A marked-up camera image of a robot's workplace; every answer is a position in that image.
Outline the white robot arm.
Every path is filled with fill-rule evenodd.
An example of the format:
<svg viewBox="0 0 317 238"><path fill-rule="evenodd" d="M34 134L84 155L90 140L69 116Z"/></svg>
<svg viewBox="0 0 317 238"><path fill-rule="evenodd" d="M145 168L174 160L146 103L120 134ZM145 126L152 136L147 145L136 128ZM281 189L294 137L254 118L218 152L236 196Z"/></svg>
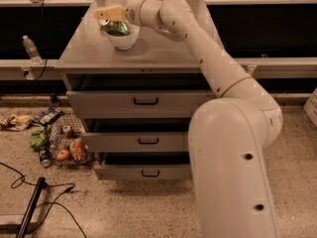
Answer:
<svg viewBox="0 0 317 238"><path fill-rule="evenodd" d="M188 130L202 237L280 238L263 157L283 122L273 97L201 27L185 0L127 0L96 15L180 38L215 94Z"/></svg>

